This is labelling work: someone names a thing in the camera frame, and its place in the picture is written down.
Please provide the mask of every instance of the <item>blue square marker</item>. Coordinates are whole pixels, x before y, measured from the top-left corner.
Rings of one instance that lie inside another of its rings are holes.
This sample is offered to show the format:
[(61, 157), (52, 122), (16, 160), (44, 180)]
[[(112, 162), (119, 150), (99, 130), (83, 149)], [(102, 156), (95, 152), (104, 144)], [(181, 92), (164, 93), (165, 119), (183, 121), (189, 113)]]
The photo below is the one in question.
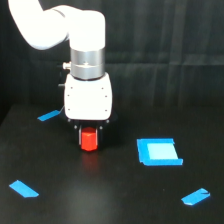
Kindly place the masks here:
[(146, 166), (180, 166), (173, 139), (138, 139), (139, 161)]

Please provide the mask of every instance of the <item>red block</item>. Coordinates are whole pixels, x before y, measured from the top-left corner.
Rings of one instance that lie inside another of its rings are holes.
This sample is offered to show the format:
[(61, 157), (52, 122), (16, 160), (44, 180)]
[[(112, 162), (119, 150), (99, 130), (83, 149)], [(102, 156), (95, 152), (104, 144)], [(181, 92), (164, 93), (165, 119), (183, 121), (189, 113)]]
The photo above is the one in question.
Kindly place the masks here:
[(97, 149), (97, 135), (94, 128), (83, 128), (81, 135), (81, 148), (85, 151)]

